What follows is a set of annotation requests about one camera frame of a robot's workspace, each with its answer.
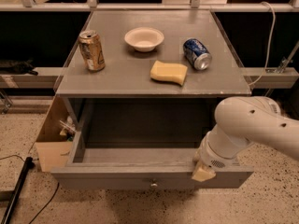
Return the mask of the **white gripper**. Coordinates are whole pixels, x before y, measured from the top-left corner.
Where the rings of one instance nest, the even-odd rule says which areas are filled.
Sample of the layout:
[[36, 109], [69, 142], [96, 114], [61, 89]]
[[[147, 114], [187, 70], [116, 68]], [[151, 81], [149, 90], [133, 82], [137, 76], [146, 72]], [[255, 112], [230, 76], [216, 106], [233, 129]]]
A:
[[212, 168], [223, 169], [236, 165], [239, 152], [240, 148], [230, 138], [206, 135], [192, 158], [193, 162], [197, 162], [192, 179], [204, 182], [214, 178], [216, 172]]

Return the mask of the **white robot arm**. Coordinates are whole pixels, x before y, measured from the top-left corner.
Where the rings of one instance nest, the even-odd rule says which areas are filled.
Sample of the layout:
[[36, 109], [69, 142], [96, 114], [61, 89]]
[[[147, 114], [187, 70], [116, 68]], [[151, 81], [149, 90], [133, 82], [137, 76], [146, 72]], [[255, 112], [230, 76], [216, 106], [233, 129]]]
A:
[[268, 97], [226, 98], [217, 105], [214, 118], [216, 125], [193, 156], [195, 181], [207, 181], [217, 169], [233, 166], [237, 154], [254, 143], [299, 160], [299, 121], [282, 116], [279, 105]]

